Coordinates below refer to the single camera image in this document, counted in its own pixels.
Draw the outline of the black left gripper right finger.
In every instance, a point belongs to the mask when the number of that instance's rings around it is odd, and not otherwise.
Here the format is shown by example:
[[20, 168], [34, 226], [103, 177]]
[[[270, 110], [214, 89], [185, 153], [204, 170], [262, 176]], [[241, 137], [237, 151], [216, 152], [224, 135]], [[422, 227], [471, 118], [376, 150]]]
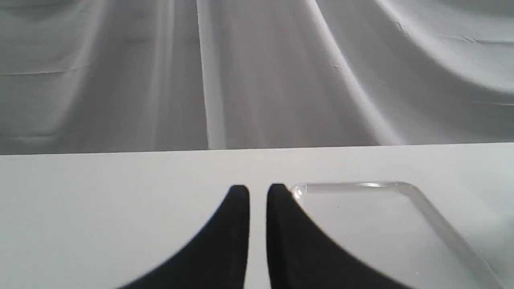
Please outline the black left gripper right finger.
[[406, 288], [331, 240], [282, 183], [267, 192], [266, 247], [272, 289]]

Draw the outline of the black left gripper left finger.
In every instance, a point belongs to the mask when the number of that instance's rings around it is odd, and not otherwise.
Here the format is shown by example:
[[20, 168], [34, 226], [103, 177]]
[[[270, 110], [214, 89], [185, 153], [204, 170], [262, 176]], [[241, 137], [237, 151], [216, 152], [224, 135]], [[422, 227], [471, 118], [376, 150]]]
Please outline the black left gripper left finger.
[[242, 289], [248, 261], [250, 196], [233, 185], [182, 249], [125, 289]]

